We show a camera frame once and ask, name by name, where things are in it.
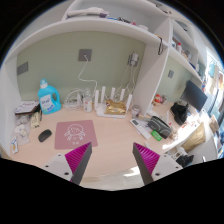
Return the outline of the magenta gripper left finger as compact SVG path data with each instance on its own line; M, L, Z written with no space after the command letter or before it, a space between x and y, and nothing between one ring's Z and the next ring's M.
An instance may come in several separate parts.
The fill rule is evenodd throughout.
M79 185L91 154L92 143L89 142L73 149L67 154L56 154L43 166L43 169Z

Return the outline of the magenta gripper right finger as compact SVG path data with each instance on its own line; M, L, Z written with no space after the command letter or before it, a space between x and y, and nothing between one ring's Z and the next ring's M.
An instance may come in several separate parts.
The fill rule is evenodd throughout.
M159 155L138 143L133 144L133 155L145 185L182 169L169 155Z

